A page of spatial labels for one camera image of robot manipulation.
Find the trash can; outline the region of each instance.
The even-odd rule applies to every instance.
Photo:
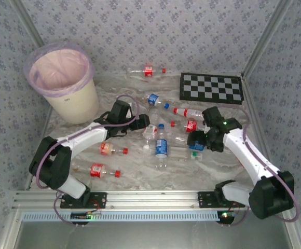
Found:
[[[98,112],[93,64],[78,45],[45,45],[29,55],[23,71],[29,84],[67,122],[84,123]]]

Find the plastic bottle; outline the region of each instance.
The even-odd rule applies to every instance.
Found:
[[[170,101],[166,101],[161,99],[158,95],[155,94],[145,94],[144,96],[138,96],[136,99],[143,103],[148,103],[149,105],[153,105],[158,109],[172,109],[172,104]]]
[[[144,151],[150,150],[151,140],[155,139],[156,133],[157,133],[157,127],[152,124],[150,124],[145,128],[145,130],[142,133],[143,137],[145,138],[145,144],[143,146]]]
[[[192,151],[187,147],[177,147],[177,146],[170,146],[169,150],[169,159],[177,160],[177,161],[187,161],[191,160],[202,160],[202,153],[198,151]]]
[[[93,163],[91,168],[81,168],[79,166],[73,169],[74,172],[90,174],[92,177],[104,178],[108,176],[120,177],[120,170],[113,170],[109,166],[101,163]]]
[[[156,144],[155,144],[155,156],[159,159],[156,163],[157,168],[167,167],[167,156],[168,156],[168,140],[165,131],[165,125],[160,123],[157,131]]]
[[[176,136],[174,141],[175,141],[175,144],[179,144],[179,145],[182,145],[182,146],[187,145],[187,137]],[[203,151],[204,150],[204,146],[201,145],[201,144],[198,144],[197,142],[194,146],[189,146],[188,148],[191,149],[191,150],[198,150],[198,151]]]
[[[152,77],[157,75],[166,75],[167,70],[162,67],[144,66],[131,67],[127,69],[127,76],[146,76]]]
[[[127,155],[128,152],[127,148],[118,147],[112,143],[102,143],[100,146],[100,154],[105,156],[111,156],[112,154]]]
[[[172,121],[171,127],[178,127],[183,132],[204,131],[202,122],[195,120]]]
[[[203,121],[202,112],[199,111],[199,110],[184,109],[184,108],[175,108],[173,110],[173,113],[179,114],[179,115],[184,116],[186,118],[193,118],[195,120],[201,120],[201,121]]]

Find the checkerboard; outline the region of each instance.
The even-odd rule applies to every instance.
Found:
[[[180,100],[242,104],[242,81],[237,76],[182,73]]]

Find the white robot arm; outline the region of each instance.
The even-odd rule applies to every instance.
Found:
[[[149,124],[146,114],[132,116],[130,105],[116,100],[110,112],[104,113],[89,126],[58,139],[45,137],[35,153],[29,172],[36,176],[39,170],[39,180],[51,189],[80,200],[80,206],[83,206],[90,189],[70,175],[71,159],[91,145],[117,136],[119,132],[126,134],[127,130],[144,129]]]
[[[202,112],[205,125],[210,130],[205,134],[194,131],[189,134],[188,145],[204,145],[212,151],[222,152],[224,146],[229,148],[248,172],[253,186],[236,181],[225,181],[217,184],[215,194],[219,202],[235,201],[249,206],[260,219],[283,212],[293,207],[293,200],[273,174],[275,172],[293,192],[294,178],[288,172],[281,172],[270,163],[246,136],[243,139],[242,125],[235,119],[224,119],[217,107],[211,107]]]

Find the wall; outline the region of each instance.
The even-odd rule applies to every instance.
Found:
[[[35,47],[13,9],[0,1],[0,232],[23,189],[48,104],[26,82],[23,61]]]
[[[241,72],[278,2],[22,1],[45,43],[80,44],[97,73],[145,63],[179,72]]]
[[[273,162],[301,203],[301,0],[295,0],[248,79]]]

